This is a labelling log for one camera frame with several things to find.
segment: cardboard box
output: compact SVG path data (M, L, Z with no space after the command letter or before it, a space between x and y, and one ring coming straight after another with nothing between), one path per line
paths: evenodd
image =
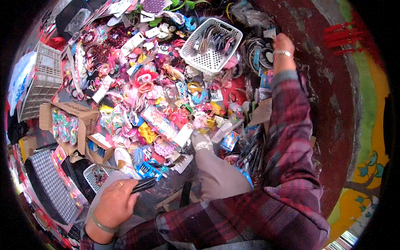
M18 141L21 148L22 162L33 155L33 151L38 148L35 136L24 136Z
M92 156L93 160L97 163L104 164L114 153L114 148L106 141L106 137L100 133L89 135L87 138L105 150L104 157L102 158L89 148L89 154Z
M41 130L49 130L51 133L53 133L53 117L51 114L53 107L59 107L78 118L78 143L72 146L69 142L62 142L56 138L58 144L65 151L66 155L72 154L75 150L78 150L81 154L85 154L86 136L93 134L96 130L99 112L75 102L43 103L39 109L39 128Z

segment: yellow paint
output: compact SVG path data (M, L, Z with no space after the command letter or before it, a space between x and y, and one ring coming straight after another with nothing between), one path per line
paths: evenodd
M386 74L383 70L375 64L372 59L372 56L365 52L365 56L368 62L368 67L371 73L372 80L374 81L376 97L377 97L377 112L375 124L372 129L372 151L376 151L378 153L377 163L382 164L383 166L389 161L389 157L385 154L385 145L383 140L383 115L385 108L385 98L389 95L389 86ZM360 171L358 167L364 167L365 163L361 163L357 165L356 171L354 172L352 181L357 183L365 183L368 181L368 176L375 171L375 166L371 166L368 169L368 175L361 177ZM374 178L371 184L368 186L368 189L377 188L381 184L382 178ZM344 231L346 231L349 227L352 226L354 222L351 218L358 218L362 211L360 209L360 203L355 201L358 196L366 197L365 194L349 189L347 191L342 191L342 194L338 200L339 211L333 210L332 214L329 216L328 221L331 222L330 227L330 235L328 240L326 241L326 246L336 240ZM364 205L368 206L370 204L370 200L365 200Z
M344 231L351 227L351 225L354 223L354 220L351 219L352 217L358 218L362 214L362 211L360 210L361 204L355 201L358 196L365 195L361 192L349 189L340 198L340 217L335 223L330 225L330 234L325 243L326 245L335 241L343 234ZM369 204L370 200L366 200L364 202L365 206L368 206Z
M336 202L335 206L332 209L332 212L329 215L329 218L327 219L329 225L332 225L336 221L338 221L340 217L340 199L342 198L342 195L345 194L348 190L349 190L348 188L343 188L342 191L340 192L338 202Z

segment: gray pants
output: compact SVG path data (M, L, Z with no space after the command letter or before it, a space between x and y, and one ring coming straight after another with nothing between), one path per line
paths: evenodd
M210 150L198 150L196 153L196 164L201 170L199 172L202 188L201 200L223 199L252 190L250 183L242 173L223 159L218 158ZM97 206L100 196L106 187L121 179L128 179L128 177L120 171L112 172L94 197L90 209ZM120 225L120 231L116 236L123 236L131 228L145 221L142 217L132 215L129 220Z

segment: mesh basket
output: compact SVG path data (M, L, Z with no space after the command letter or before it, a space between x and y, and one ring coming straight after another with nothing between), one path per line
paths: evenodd
M86 181L89 183L90 187L93 189L93 191L97 194L97 192L100 190L100 187L97 183L96 183L96 178L94 176L94 171L96 169L96 167L101 168L104 173L106 173L107 176L109 176L113 171L115 171L115 169L113 168L105 168L102 166L98 166L96 164L92 164L90 166L88 166L87 169L85 169L85 171L83 171L83 176L85 177Z
M35 73L26 98L18 102L18 122L39 117L39 107L51 100L62 85L61 51L39 42Z
M229 56L223 56L220 52L214 51L210 48L203 56L200 54L192 56L190 54L190 51L193 49L194 43L196 42L199 34L203 33L204 30L210 25L215 26L219 31L233 34L236 37L235 48L234 50L232 50ZM243 33L232 25L229 25L216 18L209 18L190 35L190 37L180 50L180 56L186 61L187 64L189 64L193 68L196 68L201 72L211 75L213 73L220 72L222 67L229 61L229 59L238 48L242 37Z

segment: plaid shirt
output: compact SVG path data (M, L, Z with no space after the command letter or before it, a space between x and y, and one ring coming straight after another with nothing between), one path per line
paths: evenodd
M330 228L320 215L322 188L311 161L305 86L295 71L285 71L274 77L271 87L270 151L262 189L161 214L108 245L93 244L85 235L81 249L144 250L167 241L183 249L203 249L264 240L275 248L320 250Z

